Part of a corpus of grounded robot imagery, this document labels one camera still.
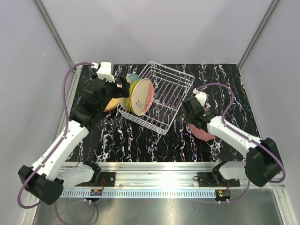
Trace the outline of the blue cream branch plate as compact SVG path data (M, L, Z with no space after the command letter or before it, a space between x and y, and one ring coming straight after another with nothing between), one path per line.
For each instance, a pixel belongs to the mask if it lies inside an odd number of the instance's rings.
M126 77L126 79L127 79L127 82L130 83L130 85L131 85L134 81L139 80L140 77L137 74L131 74L131 75L128 75ZM127 98L120 98L119 104L123 109L128 110L126 100L127 100Z

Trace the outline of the green polka dot plate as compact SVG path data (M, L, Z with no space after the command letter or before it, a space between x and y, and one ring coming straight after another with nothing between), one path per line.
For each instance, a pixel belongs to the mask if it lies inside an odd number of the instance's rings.
M131 108L132 91L133 91L134 87L135 87L139 82L140 82L140 79L134 81L134 82L130 85L130 88L129 88L129 97L128 97L127 100L126 100L126 104L127 104L127 107L128 107L128 110L129 110L129 111L132 111L132 108Z

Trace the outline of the pink cream branch plate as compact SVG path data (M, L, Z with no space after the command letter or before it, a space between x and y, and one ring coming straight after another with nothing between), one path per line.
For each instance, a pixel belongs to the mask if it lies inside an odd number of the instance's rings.
M137 116L143 116L151 107L154 86L150 79L140 79L133 86L129 97L129 108Z

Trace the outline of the pink scalloped plate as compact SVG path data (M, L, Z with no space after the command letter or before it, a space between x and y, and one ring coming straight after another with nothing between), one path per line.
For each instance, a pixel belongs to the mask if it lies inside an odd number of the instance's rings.
M211 133L208 133L205 130L203 130L202 128L200 129L199 127L197 127L197 125L200 125L200 122L199 122L198 119L192 120L187 125L188 125L188 128L191 131L191 133L197 139L200 139L200 140L203 140L203 141L210 141L214 138L214 135L212 135Z

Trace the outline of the white wire dish rack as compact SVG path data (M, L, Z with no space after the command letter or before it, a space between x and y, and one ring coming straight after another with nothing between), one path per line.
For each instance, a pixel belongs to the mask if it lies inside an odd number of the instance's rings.
M195 78L153 61L148 62L138 76L140 79L150 79L153 83L154 98L150 109L143 116L123 109L120 104L117 110L124 118L165 135Z

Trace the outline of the orange polka dot plate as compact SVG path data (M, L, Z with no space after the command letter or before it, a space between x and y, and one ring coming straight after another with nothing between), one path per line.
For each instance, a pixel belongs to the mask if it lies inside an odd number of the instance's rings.
M129 108L129 110L133 113L135 113L135 111L133 110L133 105L132 105L132 96L133 96L133 90L135 89L135 86L141 81L141 79L134 81L129 88L129 97L127 99L127 106Z

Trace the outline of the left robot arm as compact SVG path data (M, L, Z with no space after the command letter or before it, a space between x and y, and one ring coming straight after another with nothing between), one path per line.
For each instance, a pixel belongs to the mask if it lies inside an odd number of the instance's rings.
M32 166L23 165L18 175L22 187L47 205L57 201L63 190L78 184L96 186L101 181L97 163L85 161L81 166L60 172L68 156L104 116L104 110L113 98L129 97L130 83L126 77L116 81L93 79L86 83L82 99L67 115L67 124L60 136Z

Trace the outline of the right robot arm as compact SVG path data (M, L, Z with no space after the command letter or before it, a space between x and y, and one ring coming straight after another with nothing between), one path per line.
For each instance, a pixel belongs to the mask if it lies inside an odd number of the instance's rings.
M186 98L182 106L188 123L222 139L245 159L215 166L212 170L214 184L223 186L232 179L248 179L254 185L263 187L268 182L274 183L274 177L279 173L285 178L284 166L274 140L263 140L242 131L213 110L204 110L196 97Z

